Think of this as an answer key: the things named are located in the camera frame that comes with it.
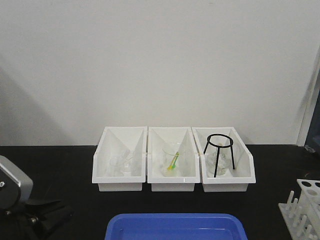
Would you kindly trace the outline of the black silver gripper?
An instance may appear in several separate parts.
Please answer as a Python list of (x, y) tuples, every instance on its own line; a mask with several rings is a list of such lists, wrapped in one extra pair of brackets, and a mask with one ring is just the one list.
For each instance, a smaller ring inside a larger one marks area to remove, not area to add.
[(46, 240), (72, 217), (62, 200), (31, 199), (32, 179), (5, 156), (0, 157), (0, 238)]

